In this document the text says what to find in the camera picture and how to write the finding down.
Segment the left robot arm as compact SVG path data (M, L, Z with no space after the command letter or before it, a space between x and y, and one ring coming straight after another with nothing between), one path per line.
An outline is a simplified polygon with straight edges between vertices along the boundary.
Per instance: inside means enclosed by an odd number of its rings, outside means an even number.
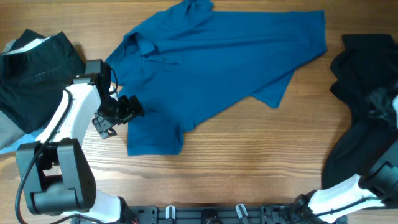
M96 187L81 144L89 124L101 138L116 135L115 125L126 124L144 109L136 96L118 96L111 88L116 73L107 63L89 60L85 72L63 86L62 100L45 131L16 152L21 177L15 213L24 223L21 199L34 215L60 215L59 223L138 223L122 197Z

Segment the blue polo shirt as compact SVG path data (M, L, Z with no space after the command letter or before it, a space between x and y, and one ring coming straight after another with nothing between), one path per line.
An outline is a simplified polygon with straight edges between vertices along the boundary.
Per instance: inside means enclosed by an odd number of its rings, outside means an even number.
M294 71L324 54L325 13L222 12L183 1L139 24L107 58L142 117L127 153L178 154L184 134L247 96L277 108Z

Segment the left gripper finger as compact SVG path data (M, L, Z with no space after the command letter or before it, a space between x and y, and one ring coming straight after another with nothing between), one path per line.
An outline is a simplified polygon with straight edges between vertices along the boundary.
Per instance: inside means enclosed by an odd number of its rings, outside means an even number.
M122 95L118 98L118 118L122 124L126 124L128 121L132 119L133 116L133 108L129 98L125 95Z
M144 108L142 107L136 95L132 95L129 98L129 102L130 102L131 112L134 115L134 117L144 116L145 113Z

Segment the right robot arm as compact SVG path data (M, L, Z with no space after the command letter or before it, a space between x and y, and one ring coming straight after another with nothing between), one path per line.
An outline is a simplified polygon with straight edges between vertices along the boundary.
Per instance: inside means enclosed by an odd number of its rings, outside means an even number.
M352 177L329 189L299 195L290 206L290 223L333 223L338 218L369 207L397 205L397 87L379 87L360 95L370 118L383 119L393 136L376 145L365 144L371 154Z

